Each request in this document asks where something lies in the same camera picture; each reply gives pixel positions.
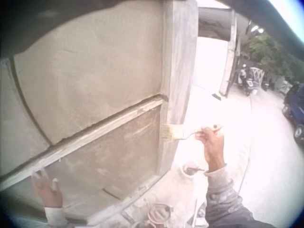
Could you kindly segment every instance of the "concrete pillar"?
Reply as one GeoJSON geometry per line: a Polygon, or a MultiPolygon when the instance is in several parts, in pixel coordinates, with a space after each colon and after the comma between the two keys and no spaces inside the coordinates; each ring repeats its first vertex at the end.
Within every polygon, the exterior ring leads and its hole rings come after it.
{"type": "Polygon", "coordinates": [[[222,83],[221,83],[221,86],[219,89],[219,93],[221,95],[226,95],[226,93],[227,93],[231,70],[233,67],[233,59],[234,59],[234,55],[235,55],[236,38],[237,38],[237,17],[236,17],[235,11],[232,10],[232,12],[231,12],[231,32],[230,32],[230,41],[228,43],[227,60],[226,60],[223,80],[222,80],[222,83]]]}

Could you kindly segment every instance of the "sky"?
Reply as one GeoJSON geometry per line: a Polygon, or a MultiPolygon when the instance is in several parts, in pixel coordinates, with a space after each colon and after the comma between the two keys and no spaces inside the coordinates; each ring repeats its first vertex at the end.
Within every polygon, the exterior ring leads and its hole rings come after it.
{"type": "Polygon", "coordinates": [[[269,0],[294,33],[304,42],[304,7],[299,0],[269,0]]]}

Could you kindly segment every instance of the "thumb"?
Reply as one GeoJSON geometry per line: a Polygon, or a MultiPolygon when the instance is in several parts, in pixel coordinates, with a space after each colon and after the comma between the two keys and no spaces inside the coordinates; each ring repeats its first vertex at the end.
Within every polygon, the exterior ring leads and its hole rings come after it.
{"type": "Polygon", "coordinates": [[[54,178],[54,179],[53,179],[52,189],[53,189],[54,191],[60,191],[59,183],[58,183],[58,179],[57,179],[57,178],[54,178]]]}

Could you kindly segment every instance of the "paintbrush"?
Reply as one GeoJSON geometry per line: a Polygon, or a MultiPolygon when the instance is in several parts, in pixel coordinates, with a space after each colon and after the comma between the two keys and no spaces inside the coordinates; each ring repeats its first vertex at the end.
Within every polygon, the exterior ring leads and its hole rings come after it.
{"type": "MultiPolygon", "coordinates": [[[[221,125],[214,124],[211,129],[216,132],[222,128],[221,125]]],[[[161,125],[161,138],[164,140],[185,140],[191,135],[201,132],[201,129],[186,131],[184,125],[176,124],[162,124],[161,125]]]]}

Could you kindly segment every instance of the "hand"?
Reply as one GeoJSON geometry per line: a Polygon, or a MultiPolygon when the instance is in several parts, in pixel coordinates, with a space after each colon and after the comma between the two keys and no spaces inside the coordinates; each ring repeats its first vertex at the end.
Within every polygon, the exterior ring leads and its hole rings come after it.
{"type": "Polygon", "coordinates": [[[222,133],[206,127],[201,132],[195,134],[195,139],[201,141],[205,146],[205,159],[210,172],[219,170],[225,166],[224,135],[222,133]]]}
{"type": "Polygon", "coordinates": [[[53,179],[52,187],[49,184],[48,175],[44,169],[41,175],[37,172],[32,173],[32,184],[35,192],[42,198],[46,208],[62,208],[62,193],[59,189],[58,180],[53,179]]]}

